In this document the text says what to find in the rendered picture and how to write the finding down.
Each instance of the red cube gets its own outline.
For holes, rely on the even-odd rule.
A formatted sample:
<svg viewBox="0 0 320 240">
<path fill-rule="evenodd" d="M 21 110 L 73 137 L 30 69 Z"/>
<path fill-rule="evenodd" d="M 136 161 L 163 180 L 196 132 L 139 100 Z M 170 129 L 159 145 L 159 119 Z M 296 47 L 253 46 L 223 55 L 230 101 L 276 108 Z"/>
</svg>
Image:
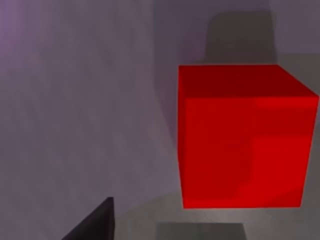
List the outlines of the red cube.
<svg viewBox="0 0 320 240">
<path fill-rule="evenodd" d="M 182 65 L 184 208 L 300 207 L 319 97 L 278 65 Z"/>
</svg>

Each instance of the red box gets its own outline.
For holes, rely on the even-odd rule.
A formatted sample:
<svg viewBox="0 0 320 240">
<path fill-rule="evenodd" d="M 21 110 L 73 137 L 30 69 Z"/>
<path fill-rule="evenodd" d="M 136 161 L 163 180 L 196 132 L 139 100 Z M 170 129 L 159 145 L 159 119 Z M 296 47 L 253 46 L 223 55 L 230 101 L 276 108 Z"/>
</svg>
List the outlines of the red box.
<svg viewBox="0 0 320 240">
<path fill-rule="evenodd" d="M 182 65 L 184 208 L 299 207 L 319 97 L 278 65 Z"/>
</svg>

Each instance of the gray background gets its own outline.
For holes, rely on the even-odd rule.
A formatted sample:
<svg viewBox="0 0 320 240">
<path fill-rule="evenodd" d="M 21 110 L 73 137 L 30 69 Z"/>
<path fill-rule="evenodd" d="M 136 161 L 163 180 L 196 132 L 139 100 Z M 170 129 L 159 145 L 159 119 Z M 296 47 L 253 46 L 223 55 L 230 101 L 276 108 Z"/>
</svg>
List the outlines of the gray background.
<svg viewBox="0 0 320 240">
<path fill-rule="evenodd" d="M 163 78 L 203 57 L 199 36 L 212 14 L 263 6 L 277 14 L 280 64 L 319 94 L 320 57 L 309 53 L 320 50 L 320 2 L 238 2 L 163 3 L 164 25 L 179 13 L 189 20 L 194 13 L 203 25 L 173 30 L 172 41 L 163 41 L 171 56 L 157 64 L 173 69 Z M 61 239 L 108 196 L 115 197 L 117 239 L 152 239 L 158 220 L 244 222 L 248 240 L 320 239 L 319 134 L 304 210 L 181 211 L 176 149 L 154 86 L 157 4 L 0 3 L 0 239 Z M 185 21 L 174 22 L 184 29 Z M 194 34 L 191 52 L 178 50 L 181 34 Z M 163 94 L 175 104 L 172 88 Z"/>
</svg>

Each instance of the cube's side face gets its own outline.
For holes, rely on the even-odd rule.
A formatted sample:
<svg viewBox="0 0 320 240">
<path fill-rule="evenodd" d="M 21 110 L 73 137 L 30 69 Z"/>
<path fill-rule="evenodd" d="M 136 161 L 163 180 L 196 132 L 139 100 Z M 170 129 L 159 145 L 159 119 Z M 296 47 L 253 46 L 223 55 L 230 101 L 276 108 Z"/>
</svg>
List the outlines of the cube's side face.
<svg viewBox="0 0 320 240">
<path fill-rule="evenodd" d="M 318 96 L 178 96 L 185 208 L 300 206 Z"/>
</svg>

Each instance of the cube's top face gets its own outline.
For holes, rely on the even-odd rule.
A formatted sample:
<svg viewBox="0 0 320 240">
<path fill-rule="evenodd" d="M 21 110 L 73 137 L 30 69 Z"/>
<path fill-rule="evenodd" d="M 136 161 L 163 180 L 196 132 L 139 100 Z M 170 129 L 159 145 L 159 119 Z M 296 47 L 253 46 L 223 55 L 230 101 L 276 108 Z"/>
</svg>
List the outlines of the cube's top face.
<svg viewBox="0 0 320 240">
<path fill-rule="evenodd" d="M 181 65 L 178 72 L 189 98 L 317 97 L 276 64 Z"/>
</svg>

